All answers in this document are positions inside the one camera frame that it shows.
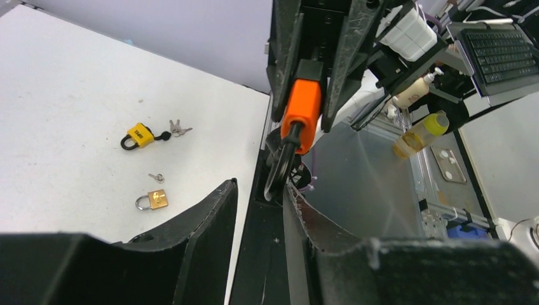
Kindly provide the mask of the silver key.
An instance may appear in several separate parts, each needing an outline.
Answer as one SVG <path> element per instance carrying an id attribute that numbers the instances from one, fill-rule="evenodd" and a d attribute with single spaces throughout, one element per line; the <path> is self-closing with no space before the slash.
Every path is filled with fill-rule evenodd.
<path id="1" fill-rule="evenodd" d="M 183 128 L 181 126 L 181 121 L 177 119 L 176 121 L 170 120 L 169 121 L 169 131 L 165 131 L 161 133 L 159 136 L 154 137 L 155 140 L 161 140 L 161 141 L 168 141 L 172 137 L 181 137 L 185 135 L 187 132 L 190 132 L 193 128 Z"/>

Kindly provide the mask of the yellow padlock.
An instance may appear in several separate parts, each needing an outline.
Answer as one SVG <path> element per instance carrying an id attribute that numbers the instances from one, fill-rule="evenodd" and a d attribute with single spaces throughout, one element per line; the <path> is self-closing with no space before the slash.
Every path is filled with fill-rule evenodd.
<path id="1" fill-rule="evenodd" d="M 126 151 L 143 148 L 155 141 L 152 131 L 143 123 L 137 123 L 121 139 L 120 146 Z"/>

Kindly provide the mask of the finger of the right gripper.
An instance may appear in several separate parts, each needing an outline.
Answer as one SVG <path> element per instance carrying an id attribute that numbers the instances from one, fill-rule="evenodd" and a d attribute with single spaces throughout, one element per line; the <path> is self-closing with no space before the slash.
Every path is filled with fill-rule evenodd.
<path id="1" fill-rule="evenodd" d="M 266 74 L 273 97 L 274 122 L 281 121 L 287 106 L 302 24 L 301 1 L 273 1 Z"/>
<path id="2" fill-rule="evenodd" d="M 352 1 L 343 19 L 332 73 L 322 111 L 321 129 L 328 133 L 338 111 L 362 86 L 362 76 L 371 56 L 385 1 Z"/>

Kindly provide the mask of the brass padlock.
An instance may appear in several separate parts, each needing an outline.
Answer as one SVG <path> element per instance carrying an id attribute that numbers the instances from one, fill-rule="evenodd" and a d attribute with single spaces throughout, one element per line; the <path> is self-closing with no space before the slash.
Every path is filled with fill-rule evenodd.
<path id="1" fill-rule="evenodd" d="M 164 189 L 150 191 L 135 200 L 135 207 L 140 211 L 157 210 L 168 206 L 168 198 Z"/>

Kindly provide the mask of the orange padlock with key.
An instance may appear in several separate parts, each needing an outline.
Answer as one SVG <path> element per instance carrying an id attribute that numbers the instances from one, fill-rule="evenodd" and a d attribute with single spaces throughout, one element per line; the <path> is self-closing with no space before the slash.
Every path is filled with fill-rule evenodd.
<path id="1" fill-rule="evenodd" d="M 266 201 L 282 193 L 296 155 L 306 154 L 312 147 L 321 115 L 323 78 L 322 62 L 299 61 L 280 127 L 280 148 L 264 186 Z"/>

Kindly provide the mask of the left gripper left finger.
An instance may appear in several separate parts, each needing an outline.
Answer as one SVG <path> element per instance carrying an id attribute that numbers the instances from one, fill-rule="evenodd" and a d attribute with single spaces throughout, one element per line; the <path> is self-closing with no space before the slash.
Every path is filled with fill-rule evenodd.
<path id="1" fill-rule="evenodd" d="M 222 304 L 238 205 L 238 181 L 225 180 L 199 203 L 117 245 L 128 265 L 112 304 Z"/>

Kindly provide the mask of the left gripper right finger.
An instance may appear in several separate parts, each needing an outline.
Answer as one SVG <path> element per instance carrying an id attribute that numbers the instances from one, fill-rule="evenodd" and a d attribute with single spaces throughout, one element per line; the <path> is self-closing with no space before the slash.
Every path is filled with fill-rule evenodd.
<path id="1" fill-rule="evenodd" d="M 283 190 L 291 304 L 374 304 L 372 245 L 314 209 L 291 184 Z"/>

